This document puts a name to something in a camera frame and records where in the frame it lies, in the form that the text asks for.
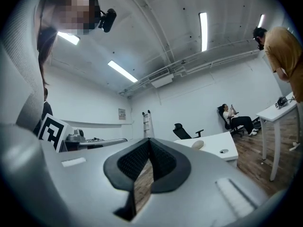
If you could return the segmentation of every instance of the black pants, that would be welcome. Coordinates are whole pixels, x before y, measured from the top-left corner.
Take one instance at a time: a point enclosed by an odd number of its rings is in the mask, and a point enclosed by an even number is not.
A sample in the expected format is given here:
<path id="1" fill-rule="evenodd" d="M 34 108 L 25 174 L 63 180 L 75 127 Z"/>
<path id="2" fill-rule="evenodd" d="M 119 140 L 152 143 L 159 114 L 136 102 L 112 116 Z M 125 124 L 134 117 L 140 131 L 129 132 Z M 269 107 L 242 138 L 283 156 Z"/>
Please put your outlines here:
<path id="1" fill-rule="evenodd" d="M 254 125 L 252 124 L 251 118 L 248 116 L 237 117 L 232 119 L 233 128 L 238 127 L 240 125 L 244 126 L 248 134 L 250 134 L 254 129 Z"/>

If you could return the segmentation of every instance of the white desk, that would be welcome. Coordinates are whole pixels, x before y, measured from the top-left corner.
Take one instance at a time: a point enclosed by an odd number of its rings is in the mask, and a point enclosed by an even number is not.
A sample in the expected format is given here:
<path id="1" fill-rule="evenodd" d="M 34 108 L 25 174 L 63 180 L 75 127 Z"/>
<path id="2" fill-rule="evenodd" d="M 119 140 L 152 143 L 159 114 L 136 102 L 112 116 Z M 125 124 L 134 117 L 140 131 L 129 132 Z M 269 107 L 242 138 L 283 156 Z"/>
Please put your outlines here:
<path id="1" fill-rule="evenodd" d="M 287 95 L 287 99 L 292 99 L 293 93 Z M 256 115 L 260 117 L 261 127 L 262 127 L 262 137 L 263 137 L 263 153 L 262 159 L 266 159 L 267 152 L 267 143 L 266 143 L 266 124 L 264 120 L 268 120 L 274 123 L 275 128 L 275 155 L 274 155 L 274 163 L 273 168 L 270 175 L 270 180 L 273 181 L 276 176 L 276 171 L 278 169 L 279 158 L 280 158 L 280 148 L 281 148 L 281 134 L 280 134 L 280 121 L 290 112 L 296 110 L 297 111 L 297 119 L 298 119 L 298 133 L 297 133 L 297 142 L 299 142 L 300 138 L 300 123 L 299 123 L 299 114 L 297 110 L 297 102 L 295 100 L 288 101 L 288 105 L 283 108 L 277 109 L 275 105 L 270 106 L 269 108 L 263 110 Z"/>
<path id="2" fill-rule="evenodd" d="M 192 147 L 192 145 L 198 140 L 204 141 L 204 146 L 200 149 L 201 151 L 214 154 L 232 164 L 234 167 L 237 167 L 237 160 L 239 155 L 236 145 L 233 142 L 232 136 L 229 132 L 188 140 L 176 140 L 174 142 L 184 146 Z M 224 149 L 228 150 L 228 152 L 220 153 L 220 151 Z"/>

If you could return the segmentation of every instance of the ceiling light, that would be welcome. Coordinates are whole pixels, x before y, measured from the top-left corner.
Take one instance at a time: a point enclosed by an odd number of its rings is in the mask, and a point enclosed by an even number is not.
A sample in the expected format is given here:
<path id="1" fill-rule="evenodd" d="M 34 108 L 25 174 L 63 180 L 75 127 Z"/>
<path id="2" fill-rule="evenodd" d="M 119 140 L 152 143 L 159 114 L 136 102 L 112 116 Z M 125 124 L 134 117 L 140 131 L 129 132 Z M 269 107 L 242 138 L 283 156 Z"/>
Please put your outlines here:
<path id="1" fill-rule="evenodd" d="M 261 15 L 261 18 L 260 18 L 260 22 L 259 22 L 258 28 L 260 28 L 260 27 L 262 26 L 263 20 L 264 20 L 264 14 Z"/>
<path id="2" fill-rule="evenodd" d="M 124 70 L 122 67 L 120 67 L 118 64 L 116 64 L 113 61 L 110 61 L 108 63 L 108 65 L 115 69 L 117 72 L 121 73 L 123 76 L 125 76 L 126 78 L 130 79 L 132 82 L 137 82 L 138 80 L 136 78 L 134 78 L 131 74 L 129 74 L 126 70 Z"/>
<path id="3" fill-rule="evenodd" d="M 80 38 L 74 35 L 69 35 L 66 33 L 58 32 L 58 35 L 61 36 L 62 38 L 68 40 L 69 42 L 73 43 L 74 45 L 77 45 L 79 42 Z"/>
<path id="4" fill-rule="evenodd" d="M 202 41 L 202 51 L 207 50 L 207 14 L 200 13 L 200 25 L 201 25 L 201 41 Z"/>

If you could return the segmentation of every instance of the ceiling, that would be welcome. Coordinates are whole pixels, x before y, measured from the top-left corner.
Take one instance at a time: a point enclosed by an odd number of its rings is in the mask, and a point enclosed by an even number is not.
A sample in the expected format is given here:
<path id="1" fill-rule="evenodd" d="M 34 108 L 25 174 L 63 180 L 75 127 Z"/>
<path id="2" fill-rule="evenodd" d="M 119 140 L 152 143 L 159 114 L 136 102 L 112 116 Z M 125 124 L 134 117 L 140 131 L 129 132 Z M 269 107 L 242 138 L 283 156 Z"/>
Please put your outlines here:
<path id="1" fill-rule="evenodd" d="M 239 53 L 256 52 L 252 30 L 265 14 L 269 27 L 274 0 L 99 0 L 113 8 L 116 21 L 109 33 L 95 29 L 80 36 L 77 46 L 59 37 L 52 66 L 131 96 L 146 86 L 147 76 L 167 67 L 190 70 Z M 208 48 L 201 52 L 199 13 L 206 12 Z M 133 83 L 108 66 L 113 60 L 139 81 Z"/>

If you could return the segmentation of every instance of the office chair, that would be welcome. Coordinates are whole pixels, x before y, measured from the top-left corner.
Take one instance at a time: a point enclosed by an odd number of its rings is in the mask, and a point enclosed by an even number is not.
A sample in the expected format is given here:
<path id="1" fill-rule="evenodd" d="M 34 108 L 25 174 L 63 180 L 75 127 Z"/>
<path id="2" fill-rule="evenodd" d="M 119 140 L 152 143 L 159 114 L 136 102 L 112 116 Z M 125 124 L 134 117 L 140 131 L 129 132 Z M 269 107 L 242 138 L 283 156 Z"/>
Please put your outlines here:
<path id="1" fill-rule="evenodd" d="M 198 131 L 196 132 L 196 134 L 198 134 L 197 137 L 194 137 L 194 138 L 199 138 L 201 137 L 201 132 L 204 131 L 204 130 L 201 130 L 201 131 Z M 187 139 L 192 139 L 190 137 L 189 134 L 187 134 L 187 132 L 185 131 L 185 129 L 182 127 L 182 125 L 180 123 L 176 123 L 175 124 L 175 129 L 173 130 L 173 132 L 175 133 L 175 135 L 177 135 L 181 140 L 187 140 Z"/>
<path id="2" fill-rule="evenodd" d="M 244 127 L 233 127 L 232 126 L 232 119 L 229 119 L 229 124 L 226 122 L 226 120 L 225 120 L 225 118 L 223 117 L 223 112 L 224 112 L 224 110 L 223 110 L 223 108 L 222 108 L 222 106 L 220 106 L 220 107 L 218 107 L 217 108 L 218 109 L 218 113 L 219 113 L 219 115 L 221 116 L 221 118 L 224 120 L 224 123 L 225 123 L 225 128 L 227 129 L 227 130 L 229 130 L 230 131 L 230 133 L 231 133 L 231 135 L 235 135 L 235 134 L 239 134 L 240 135 L 240 137 L 242 138 L 242 136 L 244 135 L 244 130 L 243 130 L 243 128 Z"/>

